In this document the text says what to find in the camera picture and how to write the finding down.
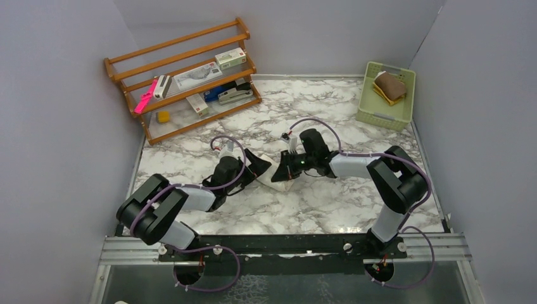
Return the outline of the cream white towel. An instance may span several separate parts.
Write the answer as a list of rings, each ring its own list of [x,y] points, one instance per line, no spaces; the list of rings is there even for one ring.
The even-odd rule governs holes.
[[[277,167],[279,166],[273,159],[269,156],[262,154],[260,156],[262,160],[265,160],[270,163],[270,167],[257,178],[257,181],[264,186],[267,186],[271,189],[274,189],[279,192],[288,192],[291,190],[291,187],[294,184],[294,180],[285,180],[282,182],[272,182],[272,177],[276,173]]]

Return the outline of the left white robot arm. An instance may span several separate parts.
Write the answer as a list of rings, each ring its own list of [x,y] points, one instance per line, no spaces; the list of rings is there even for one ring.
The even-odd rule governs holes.
[[[193,259],[199,251],[198,234],[176,218],[182,210],[215,211],[272,168],[268,159],[248,149],[244,154],[242,160],[222,153],[213,173],[200,185],[172,185],[161,174],[152,175],[119,207],[117,220],[145,244],[164,243],[175,247],[182,259]]]

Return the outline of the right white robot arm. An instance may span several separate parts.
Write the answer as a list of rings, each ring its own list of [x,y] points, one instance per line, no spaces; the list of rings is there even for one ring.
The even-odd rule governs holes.
[[[283,134],[282,138],[289,148],[281,152],[271,182],[290,181],[308,170],[332,179],[359,177],[373,181],[384,205],[367,232],[365,249],[372,257],[380,258],[390,250],[390,241],[397,236],[411,208],[430,194],[429,177],[399,146],[383,153],[352,155],[331,151],[316,129],[307,129],[298,137]]]

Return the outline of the grey white stapler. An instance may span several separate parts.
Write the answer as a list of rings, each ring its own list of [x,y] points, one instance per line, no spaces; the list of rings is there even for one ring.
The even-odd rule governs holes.
[[[219,94],[218,102],[221,105],[226,105],[229,103],[233,103],[235,101],[240,101],[246,98],[250,98],[252,95],[253,95],[253,90],[251,88],[251,83],[245,82]]]

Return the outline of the blue stapler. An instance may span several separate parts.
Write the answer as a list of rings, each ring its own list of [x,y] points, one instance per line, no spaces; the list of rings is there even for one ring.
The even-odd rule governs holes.
[[[236,87],[235,82],[231,82],[230,84],[224,84],[224,85],[214,87],[210,89],[209,91],[206,91],[203,93],[204,100],[206,103],[216,101],[218,99],[219,94],[222,94],[223,92],[229,89],[235,88],[235,87]]]

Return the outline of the small white red box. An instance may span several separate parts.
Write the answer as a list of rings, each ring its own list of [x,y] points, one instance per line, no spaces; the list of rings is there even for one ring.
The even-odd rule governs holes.
[[[203,117],[209,113],[209,107],[201,94],[187,96],[186,100],[199,117]]]

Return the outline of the yellow sponge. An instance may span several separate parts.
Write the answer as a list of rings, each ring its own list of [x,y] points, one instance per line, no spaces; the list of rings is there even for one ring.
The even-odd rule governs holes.
[[[170,121],[170,113],[168,111],[158,111],[156,112],[156,121],[159,124],[165,124]]]

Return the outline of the long white flat box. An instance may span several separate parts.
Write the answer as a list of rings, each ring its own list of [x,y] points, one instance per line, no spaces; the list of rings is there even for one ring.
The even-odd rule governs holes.
[[[222,71],[215,62],[205,64],[173,76],[179,91],[188,91],[222,76]]]

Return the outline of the white green box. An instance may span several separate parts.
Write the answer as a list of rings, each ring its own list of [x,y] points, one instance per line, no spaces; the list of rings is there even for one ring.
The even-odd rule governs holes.
[[[241,47],[237,47],[235,49],[215,55],[215,61],[221,70],[226,70],[228,68],[246,63],[247,59],[244,50]]]

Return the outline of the green plastic basket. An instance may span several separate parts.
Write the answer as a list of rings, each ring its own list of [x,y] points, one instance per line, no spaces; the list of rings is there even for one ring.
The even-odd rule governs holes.
[[[403,84],[406,93],[389,99],[376,83],[380,74],[389,74]],[[413,70],[369,61],[364,74],[356,120],[389,130],[402,131],[411,121],[414,108],[416,73]]]

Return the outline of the orange wooden rack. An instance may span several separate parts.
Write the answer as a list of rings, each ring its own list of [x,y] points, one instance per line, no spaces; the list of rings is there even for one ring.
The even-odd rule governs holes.
[[[202,38],[207,44],[183,53],[174,54],[153,63],[141,65],[131,70],[123,72],[116,71],[117,65],[123,61],[132,60],[144,55],[152,56],[159,50],[180,43],[186,43],[196,38]],[[242,19],[236,18],[234,21],[146,47],[116,58],[105,58],[104,66],[111,81],[123,92],[130,114],[140,121],[148,143],[156,144],[257,103],[261,103],[260,94],[252,83],[251,76],[256,73],[256,67],[246,51],[244,42],[248,39],[250,39],[250,32],[246,24]],[[165,99],[158,101],[153,97],[141,114],[134,113],[134,108],[140,101],[140,95],[149,89],[155,77],[158,78],[161,75],[173,77],[174,75],[211,62],[217,63],[215,61],[215,55],[235,48],[242,48],[244,50],[247,59],[246,63],[222,70],[222,76],[188,91],[179,91],[177,84],[172,79],[172,84]],[[253,95],[250,98],[229,104],[220,104],[218,100],[206,103],[209,107],[209,113],[203,117],[199,117],[186,100],[187,96],[194,94],[201,94],[203,97],[204,92],[217,86],[230,84],[231,82],[235,82],[236,86],[250,82]],[[170,113],[170,121],[163,124],[158,123],[155,117],[158,111],[168,111]]]

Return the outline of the white silver device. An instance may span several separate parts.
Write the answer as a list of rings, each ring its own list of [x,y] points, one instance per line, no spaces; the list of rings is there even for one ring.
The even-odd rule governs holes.
[[[157,83],[153,91],[153,97],[156,100],[165,99],[168,95],[173,77],[169,75],[161,75],[157,78]]]

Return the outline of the pink plastic tool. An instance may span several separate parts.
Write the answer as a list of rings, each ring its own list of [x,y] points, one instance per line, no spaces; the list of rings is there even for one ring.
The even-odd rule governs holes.
[[[147,105],[149,104],[149,102],[153,98],[153,94],[154,94],[154,91],[155,91],[155,88],[156,88],[157,84],[158,84],[158,78],[155,77],[153,79],[149,89],[144,94],[140,95],[140,101],[138,102],[138,104],[134,108],[134,113],[135,114],[141,114],[144,111],[145,107],[147,107]]]

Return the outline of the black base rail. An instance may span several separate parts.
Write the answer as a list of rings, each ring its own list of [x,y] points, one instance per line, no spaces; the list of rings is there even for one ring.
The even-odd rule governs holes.
[[[201,253],[179,253],[167,245],[161,262],[172,262],[182,270],[191,266],[208,276],[357,274],[366,265],[407,257],[402,237],[387,245],[376,245],[364,233],[357,234],[262,234],[201,235],[193,247]]]

